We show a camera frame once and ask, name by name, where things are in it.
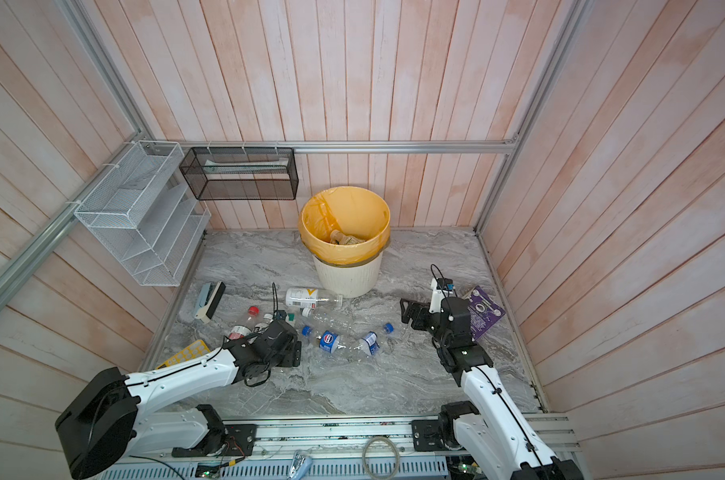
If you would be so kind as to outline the blue label crushed bottle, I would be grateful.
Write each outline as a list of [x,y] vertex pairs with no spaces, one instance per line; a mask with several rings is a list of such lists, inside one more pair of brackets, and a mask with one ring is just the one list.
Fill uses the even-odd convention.
[[340,331],[330,328],[305,325],[302,330],[300,330],[300,334],[302,334],[302,339],[304,339],[308,345],[328,355],[350,356],[350,354],[352,354],[352,348],[350,348],[348,337],[342,335]]

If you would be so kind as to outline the white cap tall bottle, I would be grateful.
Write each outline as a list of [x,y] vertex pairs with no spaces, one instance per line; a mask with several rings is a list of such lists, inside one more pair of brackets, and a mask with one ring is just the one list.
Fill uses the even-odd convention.
[[256,332],[263,332],[264,330],[266,330],[266,328],[268,328],[268,326],[270,326],[270,324],[272,323],[272,320],[274,320],[274,316],[272,316],[272,314],[264,314],[260,322],[256,324]]

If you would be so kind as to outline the yellow label plastic bottle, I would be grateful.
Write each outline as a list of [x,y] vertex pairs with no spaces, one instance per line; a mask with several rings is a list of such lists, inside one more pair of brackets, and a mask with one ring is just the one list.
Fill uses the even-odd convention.
[[332,230],[332,233],[330,234],[330,243],[336,245],[358,245],[365,243],[365,240],[356,236],[346,235],[340,230]]

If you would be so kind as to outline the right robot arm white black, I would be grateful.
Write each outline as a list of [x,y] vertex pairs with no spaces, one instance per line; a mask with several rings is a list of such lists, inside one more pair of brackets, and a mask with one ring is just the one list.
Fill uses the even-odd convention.
[[432,336],[441,365],[468,397],[442,407],[444,444],[462,448],[489,479],[582,479],[530,426],[471,330],[470,302],[449,296],[438,307],[402,299],[402,322]]

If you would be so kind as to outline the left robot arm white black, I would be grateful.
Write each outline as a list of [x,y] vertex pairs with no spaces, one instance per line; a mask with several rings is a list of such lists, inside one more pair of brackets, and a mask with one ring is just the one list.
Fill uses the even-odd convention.
[[96,374],[54,424],[70,475],[90,478],[130,454],[244,452],[214,407],[168,412],[166,406],[237,383],[259,386],[274,368],[299,366],[300,350],[296,329],[274,320],[261,332],[224,340],[220,348],[170,367],[132,374],[113,367]]

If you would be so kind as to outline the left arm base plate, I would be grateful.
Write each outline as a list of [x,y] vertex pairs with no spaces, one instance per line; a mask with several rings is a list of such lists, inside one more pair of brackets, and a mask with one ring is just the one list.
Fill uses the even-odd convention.
[[172,457],[248,457],[252,455],[252,450],[254,450],[257,429],[256,424],[234,424],[214,428],[196,446],[188,449],[174,448]]

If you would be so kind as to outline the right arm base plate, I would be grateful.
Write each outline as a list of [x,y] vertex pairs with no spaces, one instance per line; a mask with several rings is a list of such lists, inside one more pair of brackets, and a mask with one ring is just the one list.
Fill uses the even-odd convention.
[[411,422],[413,445],[416,452],[436,452],[459,449],[448,420],[413,420]]

